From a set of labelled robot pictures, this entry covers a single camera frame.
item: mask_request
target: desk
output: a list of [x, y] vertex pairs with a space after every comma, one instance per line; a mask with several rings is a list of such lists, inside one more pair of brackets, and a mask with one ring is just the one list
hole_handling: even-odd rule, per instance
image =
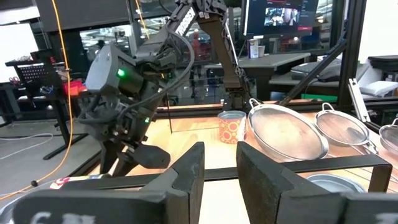
[[[315, 113], [305, 113], [306, 117], [314, 120]], [[169, 120], [160, 119], [152, 123], [148, 129], [147, 144], [159, 146], [170, 153], [171, 164], [185, 153], [195, 142], [205, 143], [205, 168], [216, 169], [236, 166], [236, 145], [224, 144], [218, 140], [217, 118], [187, 118], [173, 119], [173, 133], [170, 133]], [[398, 166], [398, 157], [387, 152], [379, 143], [378, 135], [371, 132], [371, 139], [379, 147], [380, 155], [394, 166]], [[252, 132], [248, 131], [246, 142], [259, 151], [264, 152], [255, 139]], [[358, 153], [350, 147], [330, 147], [330, 154], [334, 156], [351, 156]], [[129, 175], [155, 174], [163, 172], [163, 169], [149, 170], [141, 166], [133, 169]], [[91, 174], [98, 174], [97, 167]], [[335, 170], [330, 172], [335, 175], [345, 176], [360, 183], [365, 189], [369, 187], [370, 173], [361, 169]], [[398, 185], [390, 183], [389, 192], [398, 191]], [[240, 191], [238, 180], [224, 180], [205, 182], [201, 204], [200, 223], [249, 223], [246, 207]]]
[[[285, 75], [274, 76], [271, 80], [269, 80], [269, 91], [288, 93], [293, 88], [293, 86], [296, 86], [300, 82], [301, 80], [292, 79], [292, 72], [286, 73]], [[338, 84], [339, 81], [316, 81], [311, 83], [307, 90], [307, 93], [314, 93], [319, 95], [338, 95]]]
[[[239, 59], [239, 66], [244, 69], [249, 78], [256, 80], [257, 98], [270, 100], [269, 80], [275, 75], [276, 70], [283, 69], [281, 73], [290, 71], [290, 68], [305, 62], [310, 53], [271, 54], [261, 58]], [[221, 64], [205, 65], [206, 69], [221, 70]]]

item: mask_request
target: cup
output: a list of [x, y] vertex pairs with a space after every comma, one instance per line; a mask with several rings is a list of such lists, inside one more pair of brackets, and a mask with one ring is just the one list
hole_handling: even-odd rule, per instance
[[218, 138], [226, 144], [236, 144], [246, 139], [246, 113], [224, 111], [218, 114]]
[[259, 57], [263, 57], [265, 51], [266, 51], [266, 46], [264, 45], [259, 46]]

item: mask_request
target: orange cable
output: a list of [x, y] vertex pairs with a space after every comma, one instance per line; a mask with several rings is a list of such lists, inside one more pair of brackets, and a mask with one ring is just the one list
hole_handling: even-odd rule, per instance
[[149, 40], [148, 29], [147, 29], [147, 26], [145, 25], [144, 19], [142, 18], [142, 12], [141, 12], [141, 8], [139, 7], [138, 0], [136, 0], [136, 6], [137, 6], [137, 9], [139, 11], [139, 18], [140, 18], [140, 20], [142, 22], [142, 27], [144, 28], [144, 31], [145, 31], [145, 33], [147, 35], [148, 40]]
[[[36, 180], [38, 183], [43, 181], [44, 179], [46, 179], [47, 177], [51, 176], [53, 173], [55, 173], [57, 170], [59, 170], [59, 168], [63, 165], [63, 163], [65, 162], [65, 160], [68, 157], [69, 151], [70, 151], [70, 147], [72, 145], [72, 136], [73, 136], [73, 117], [72, 117], [72, 106], [70, 104], [70, 74], [69, 74], [69, 65], [68, 65], [68, 59], [67, 59], [67, 53], [66, 53], [66, 48], [65, 48], [65, 44], [63, 42], [63, 35], [62, 35], [62, 30], [61, 30], [61, 23], [60, 23], [60, 19], [58, 16], [58, 9], [57, 9], [57, 5], [55, 4], [55, 0], [52, 0], [52, 5], [55, 11], [55, 18], [57, 19], [57, 25], [58, 25], [58, 31], [60, 33], [60, 39], [61, 39], [61, 46], [63, 49], [63, 57], [64, 57], [64, 61], [65, 61], [65, 69], [67, 71], [68, 74], [68, 109], [69, 109], [69, 119], [70, 119], [70, 137], [69, 137], [69, 143], [68, 143], [68, 147], [67, 147], [67, 151], [65, 153], [65, 155], [62, 158], [62, 161], [59, 163], [59, 165], [51, 172], [49, 172], [47, 175], [45, 175], [44, 177], [40, 178], [39, 180]], [[23, 192], [27, 189], [29, 189], [31, 187], [31, 185], [24, 187], [23, 189], [20, 189], [18, 191], [15, 191], [14, 193], [11, 193], [9, 195], [6, 195], [4, 197], [1, 197], [0, 200], [12, 197], [20, 192]]]

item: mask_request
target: wooden table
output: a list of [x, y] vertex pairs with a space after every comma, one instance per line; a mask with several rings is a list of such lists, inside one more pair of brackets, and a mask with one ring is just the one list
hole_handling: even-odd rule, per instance
[[[304, 115], [310, 120], [314, 120], [315, 113], [305, 113]], [[146, 144], [159, 146], [170, 153], [170, 164], [173, 164], [195, 142], [203, 141], [205, 143], [206, 169], [236, 166], [236, 145], [224, 144], [218, 140], [217, 118], [173, 119], [171, 122], [167, 119], [162, 119], [151, 124], [147, 135], [149, 138]], [[379, 147], [380, 155], [385, 160], [398, 167], [398, 157], [387, 152], [380, 145], [379, 136], [372, 132], [371, 139]], [[246, 142], [264, 154], [267, 154], [259, 147], [250, 130], [248, 130]], [[351, 147], [330, 146], [330, 154], [341, 157], [358, 155], [359, 153]], [[163, 171], [163, 169], [149, 170], [138, 166], [133, 169], [129, 175], [154, 174]], [[97, 174], [98, 172], [99, 167], [97, 167], [92, 174]], [[362, 169], [334, 170], [317, 173], [330, 173], [344, 176], [357, 181], [365, 189], [369, 187], [371, 176], [369, 172]], [[301, 175], [306, 177], [311, 174], [306, 173]], [[389, 192], [395, 191], [398, 192], [398, 184], [390, 182]], [[249, 223], [238, 180], [205, 182], [200, 223]]]

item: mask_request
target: green led light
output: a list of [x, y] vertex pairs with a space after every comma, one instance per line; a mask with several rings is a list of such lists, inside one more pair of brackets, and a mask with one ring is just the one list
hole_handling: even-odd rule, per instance
[[118, 70], [118, 76], [119, 76], [119, 77], [123, 77], [123, 76], [125, 76], [125, 75], [126, 75], [126, 72], [124, 72], [124, 71], [121, 70], [121, 69]]

